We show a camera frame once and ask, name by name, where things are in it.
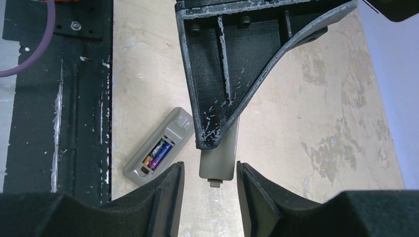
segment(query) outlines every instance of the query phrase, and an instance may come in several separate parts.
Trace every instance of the wooden surface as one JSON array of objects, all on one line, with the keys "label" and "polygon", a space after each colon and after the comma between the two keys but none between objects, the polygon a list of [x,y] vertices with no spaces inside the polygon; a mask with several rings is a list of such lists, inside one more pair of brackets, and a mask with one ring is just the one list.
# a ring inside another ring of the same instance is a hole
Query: wooden surface
[{"label": "wooden surface", "polygon": [[[191,112],[174,0],[115,0],[112,197],[136,186],[122,169],[166,115]],[[243,236],[235,179],[199,178],[192,138],[180,236]],[[237,160],[317,202],[342,190],[401,189],[403,182],[358,11],[288,52],[239,126]]]}]

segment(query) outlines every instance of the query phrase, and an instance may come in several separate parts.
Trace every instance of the purple battery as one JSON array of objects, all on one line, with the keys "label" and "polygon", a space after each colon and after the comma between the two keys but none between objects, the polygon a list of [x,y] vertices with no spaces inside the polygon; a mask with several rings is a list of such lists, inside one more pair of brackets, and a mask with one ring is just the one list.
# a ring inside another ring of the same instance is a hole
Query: purple battery
[{"label": "purple battery", "polygon": [[166,157],[166,155],[171,150],[172,146],[171,144],[165,142],[163,147],[160,149],[159,153],[154,157],[154,159],[150,162],[148,167],[150,167],[152,170],[155,170],[157,166],[159,166],[160,162]]}]

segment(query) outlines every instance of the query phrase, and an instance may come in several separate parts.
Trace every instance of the hose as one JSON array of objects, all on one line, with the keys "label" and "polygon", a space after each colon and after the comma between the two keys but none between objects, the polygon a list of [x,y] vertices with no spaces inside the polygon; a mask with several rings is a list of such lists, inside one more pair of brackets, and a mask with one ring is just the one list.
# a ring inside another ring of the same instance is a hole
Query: hose
[{"label": "hose", "polygon": [[21,73],[28,69],[30,66],[34,65],[38,59],[43,55],[46,48],[48,47],[49,43],[51,42],[52,34],[54,33],[54,27],[55,27],[55,2],[54,0],[48,0],[46,1],[46,5],[48,8],[48,18],[46,21],[46,28],[45,32],[43,34],[43,38],[38,46],[38,48],[35,50],[35,52],[23,63],[18,65],[15,68],[0,71],[0,78],[8,77],[11,75],[15,75],[18,73]]}]

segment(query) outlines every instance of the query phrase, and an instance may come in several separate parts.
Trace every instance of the cable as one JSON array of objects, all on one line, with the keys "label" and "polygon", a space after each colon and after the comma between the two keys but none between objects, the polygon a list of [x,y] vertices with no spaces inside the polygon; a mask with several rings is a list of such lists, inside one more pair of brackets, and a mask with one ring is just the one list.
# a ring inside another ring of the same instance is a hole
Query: cable
[{"label": "cable", "polygon": [[48,19],[46,21],[46,28],[45,33],[43,34],[42,40],[35,50],[35,52],[23,63],[18,65],[15,68],[0,71],[0,78],[8,77],[11,75],[15,75],[21,73],[32,66],[34,63],[38,61],[38,59],[43,55],[46,48],[48,47],[49,43],[51,42],[52,34],[54,33],[55,27],[55,2],[54,0],[46,1],[46,5],[48,8]]}]

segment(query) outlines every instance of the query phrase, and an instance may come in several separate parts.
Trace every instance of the bolt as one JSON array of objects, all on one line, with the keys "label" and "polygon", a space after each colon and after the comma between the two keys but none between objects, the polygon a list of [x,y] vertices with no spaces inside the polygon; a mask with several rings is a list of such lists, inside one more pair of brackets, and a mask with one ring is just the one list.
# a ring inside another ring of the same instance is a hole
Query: bolt
[{"label": "bolt", "polygon": [[78,21],[73,21],[71,23],[71,29],[73,29],[73,31],[79,31],[82,29],[82,25],[80,25]]},{"label": "bolt", "polygon": [[201,26],[198,25],[197,23],[191,26],[191,32],[194,36],[198,36],[200,31],[201,31]]},{"label": "bolt", "polygon": [[242,23],[242,26],[248,27],[250,25],[250,23],[251,23],[250,17],[249,16],[242,17],[241,23]]}]

